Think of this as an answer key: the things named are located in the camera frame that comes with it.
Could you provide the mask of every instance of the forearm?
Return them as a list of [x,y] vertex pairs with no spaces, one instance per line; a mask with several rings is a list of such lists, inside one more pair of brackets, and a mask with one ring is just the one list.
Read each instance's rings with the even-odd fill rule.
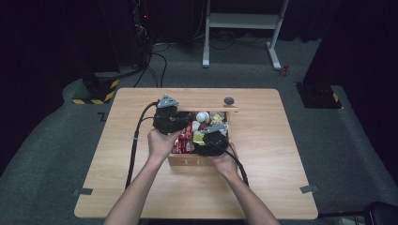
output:
[[250,225],[279,225],[279,221],[269,211],[267,206],[247,187],[238,176],[225,177]]
[[144,168],[117,200],[104,224],[138,224],[145,200],[161,163],[149,159]]

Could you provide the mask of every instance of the person's left hand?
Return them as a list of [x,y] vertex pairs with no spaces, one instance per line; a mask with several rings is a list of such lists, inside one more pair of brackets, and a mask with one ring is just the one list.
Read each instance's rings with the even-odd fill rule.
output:
[[149,157],[155,159],[159,163],[163,163],[172,153],[174,143],[181,132],[182,130],[164,135],[155,128],[151,129],[147,135]]

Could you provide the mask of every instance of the hand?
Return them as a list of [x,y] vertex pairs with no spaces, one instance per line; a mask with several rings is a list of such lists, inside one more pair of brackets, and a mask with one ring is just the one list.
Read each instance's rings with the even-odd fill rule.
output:
[[149,157],[155,159],[159,163],[163,163],[170,153],[172,153],[174,143],[181,132],[182,130],[170,135],[164,135],[155,128],[151,129],[147,135]]
[[[226,151],[230,152],[232,155],[236,155],[235,151],[231,148],[231,146],[235,149],[233,143],[230,143],[230,146],[226,149]],[[233,158],[228,156],[228,154],[224,153],[218,157],[209,157],[211,162],[213,162],[214,166],[216,167],[217,171],[225,177],[225,178],[236,178],[239,177],[237,174],[237,163],[234,161]]]

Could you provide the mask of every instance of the person's right arm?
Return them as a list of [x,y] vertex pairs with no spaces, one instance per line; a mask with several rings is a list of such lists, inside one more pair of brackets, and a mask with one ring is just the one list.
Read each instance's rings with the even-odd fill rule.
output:
[[[231,147],[228,147],[227,151],[234,154]],[[250,225],[280,225],[267,206],[243,183],[237,173],[237,164],[230,156],[222,154],[219,157],[210,157],[210,160],[234,191]]]

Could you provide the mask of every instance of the gray carpet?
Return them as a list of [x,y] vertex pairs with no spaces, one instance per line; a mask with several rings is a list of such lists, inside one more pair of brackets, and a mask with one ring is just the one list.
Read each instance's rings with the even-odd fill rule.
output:
[[[319,213],[360,211],[373,201],[398,204],[398,188],[364,134],[344,89],[333,86],[341,110],[303,107],[295,83],[302,82],[319,41],[278,41],[277,54],[290,75],[273,70],[264,42],[210,50],[202,68],[202,48],[159,45],[167,59],[163,87],[275,88],[283,101]],[[224,42],[212,41],[222,47]],[[158,80],[162,58],[152,56]],[[139,75],[123,78],[117,88],[132,87]],[[101,115],[112,106],[74,105],[80,81],[64,90],[65,104],[31,132],[0,180],[0,224],[101,224],[102,218],[77,218],[73,210],[104,127]],[[155,87],[147,71],[137,87]],[[282,224],[333,224],[333,219],[283,220]]]

